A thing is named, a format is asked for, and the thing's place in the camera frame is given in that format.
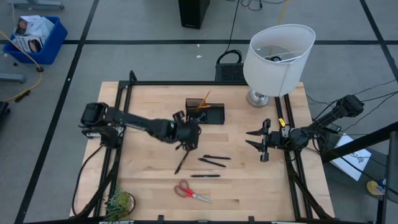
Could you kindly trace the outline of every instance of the wooden table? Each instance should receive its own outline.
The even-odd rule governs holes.
[[[114,105],[117,86],[117,82],[104,82],[98,102]],[[266,118],[271,119],[271,130],[279,128],[275,101],[271,99],[261,109],[253,108],[246,102],[248,88],[133,86],[129,113],[152,119],[172,119],[172,114],[184,110],[186,98],[203,98],[211,90],[206,102],[224,103],[226,119],[224,125],[201,125],[198,149],[189,154],[177,175],[174,175],[175,168],[185,154],[181,149],[175,151],[177,144],[162,143],[145,132],[127,128],[118,177],[121,188],[132,193],[137,200],[136,209],[128,219],[156,220],[158,215],[164,215],[165,220],[247,221],[248,216],[254,216],[257,221],[295,219],[283,151],[270,148],[269,161],[260,162],[257,150],[244,141],[261,141],[261,137],[249,136],[245,132],[258,130]],[[281,101],[286,118],[284,101]],[[296,126],[310,124],[302,83],[290,94],[290,101]],[[84,160],[98,148],[99,141],[88,141]],[[75,202],[78,212],[98,188],[104,152],[102,150],[95,155],[81,175]],[[218,161],[227,166],[224,169],[198,161],[204,154],[228,156],[232,160]],[[309,191],[333,216],[320,156],[308,149],[304,149],[301,155]],[[220,174],[221,177],[193,179],[190,177],[192,174]],[[177,196],[173,187],[180,179],[187,179],[196,193],[212,200],[213,204]],[[304,217],[302,194],[298,188],[297,192],[301,216]]]

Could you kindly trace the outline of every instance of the black pen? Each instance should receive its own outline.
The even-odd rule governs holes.
[[[191,175],[191,177],[221,177],[219,174],[205,174],[205,175],[200,175],[200,174],[195,174]]]
[[[204,155],[203,158],[208,158],[208,159],[226,159],[226,160],[230,160],[231,159],[229,157],[211,156],[211,155]]]
[[[208,161],[207,159],[204,159],[204,158],[199,158],[198,160],[200,160],[200,161],[202,161],[202,162],[207,162],[207,163],[210,163],[210,164],[213,164],[213,165],[216,165],[216,166],[226,167],[226,165],[219,164],[219,163],[217,163],[217,162]]]
[[[175,170],[174,175],[175,175],[175,174],[178,174],[178,172],[180,172],[181,166],[182,166],[182,164],[184,163],[185,158],[187,158],[188,153],[189,153],[189,151],[187,151],[187,153],[185,153],[185,156],[182,158],[182,160],[181,160],[181,162],[180,162],[180,165],[178,165],[177,169]]]

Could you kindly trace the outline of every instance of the gray floor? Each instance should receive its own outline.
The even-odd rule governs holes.
[[[25,14],[59,16],[68,30],[68,40],[80,39],[93,0],[62,1],[64,11],[16,9]],[[367,1],[386,40],[398,40],[395,9],[398,2]],[[233,39],[250,39],[255,33],[277,24],[283,4],[266,4],[261,11],[239,7]],[[228,39],[235,3],[212,0],[200,30],[180,26],[177,0],[100,0],[88,33],[88,40]],[[12,30],[12,10],[0,0],[0,30]],[[312,27],[317,40],[376,40],[359,1],[293,0],[287,6],[284,24]],[[232,45],[244,55],[247,45]],[[53,112],[77,45],[64,45],[53,65],[45,66],[43,82],[20,103],[11,103],[12,113],[0,132],[0,223],[14,221],[37,156],[43,145]],[[134,70],[139,80],[214,80],[215,62],[225,44],[195,45],[85,45],[67,99],[55,130],[43,171],[27,212],[26,222],[54,220],[69,215],[72,192],[80,168],[86,139],[78,123],[84,106],[96,101],[101,82],[127,79]],[[389,46],[398,60],[398,46]],[[225,62],[234,62],[228,57]],[[0,83],[0,98],[8,98],[34,84],[34,66],[13,66],[14,59],[0,55],[0,72],[23,73],[27,83]],[[330,101],[394,76],[378,45],[316,45],[302,75],[307,93],[316,100]],[[367,91],[364,100],[397,90],[397,83]],[[381,100],[366,103],[365,113]],[[397,121],[397,96],[350,128],[347,133],[369,133]],[[324,105],[310,105],[316,116]],[[342,127],[356,119],[337,123]],[[387,152],[383,142],[373,149]],[[342,220],[375,220],[377,202],[328,179],[336,216]],[[391,205],[389,223],[398,218]]]

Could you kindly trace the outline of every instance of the white paper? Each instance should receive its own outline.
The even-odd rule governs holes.
[[[349,142],[351,142],[353,139],[346,135],[342,135],[340,140],[337,142],[336,147],[345,145]],[[371,157],[371,153],[366,150],[362,149],[357,152],[354,152],[349,155],[343,156],[344,159],[346,159],[349,163],[354,165],[356,168],[359,170],[363,171],[366,167],[366,164],[369,161],[369,158]],[[352,177],[354,180],[358,181],[359,178],[361,177],[360,171],[356,170],[352,166],[350,166],[346,161],[344,161],[342,158],[337,158],[331,161],[333,165],[335,165],[337,168],[339,168],[341,171]]]

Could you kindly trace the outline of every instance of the small plant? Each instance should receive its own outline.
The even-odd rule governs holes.
[[[122,218],[132,212],[134,203],[134,197],[130,193],[120,189],[119,184],[116,184],[113,196],[106,207],[108,214],[105,216],[105,221],[110,223],[120,222]]]

